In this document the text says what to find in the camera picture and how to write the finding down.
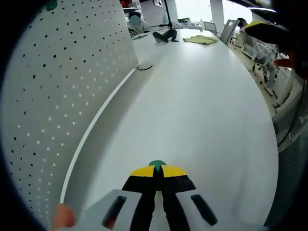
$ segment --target perforated partition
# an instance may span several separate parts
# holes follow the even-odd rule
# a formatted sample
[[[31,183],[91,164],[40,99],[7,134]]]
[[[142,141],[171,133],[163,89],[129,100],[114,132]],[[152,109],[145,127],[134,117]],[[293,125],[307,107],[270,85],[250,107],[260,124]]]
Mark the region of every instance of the perforated partition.
[[[119,0],[58,1],[20,38],[2,89],[3,152],[45,228],[86,129],[137,64]]]

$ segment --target yellow cloth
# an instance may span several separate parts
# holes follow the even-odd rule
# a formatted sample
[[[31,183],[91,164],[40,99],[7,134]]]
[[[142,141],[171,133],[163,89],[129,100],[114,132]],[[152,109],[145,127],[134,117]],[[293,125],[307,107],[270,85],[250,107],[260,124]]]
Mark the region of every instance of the yellow cloth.
[[[191,38],[183,38],[184,42],[194,42],[194,43],[199,43],[199,44],[204,44],[204,45],[209,45],[212,44],[214,42],[217,42],[218,39],[217,38],[212,38],[212,37],[206,37],[203,35],[197,35],[197,36],[193,36]]]

